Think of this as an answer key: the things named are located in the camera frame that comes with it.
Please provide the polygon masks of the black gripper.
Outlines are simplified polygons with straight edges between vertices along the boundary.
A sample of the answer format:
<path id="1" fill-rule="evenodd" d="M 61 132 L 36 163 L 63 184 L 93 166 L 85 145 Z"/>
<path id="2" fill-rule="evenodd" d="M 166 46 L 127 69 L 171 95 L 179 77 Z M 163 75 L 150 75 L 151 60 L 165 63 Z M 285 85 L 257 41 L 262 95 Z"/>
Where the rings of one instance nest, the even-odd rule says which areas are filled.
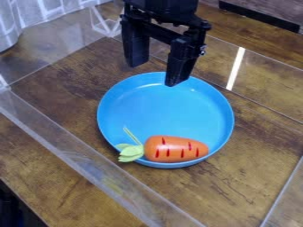
<path id="1" fill-rule="evenodd" d="M 150 38 L 171 45 L 165 84 L 185 82 L 199 55 L 205 55 L 205 38 L 213 28 L 195 15 L 199 0 L 123 0 L 121 15 L 125 58 L 131 67 L 150 59 Z"/>

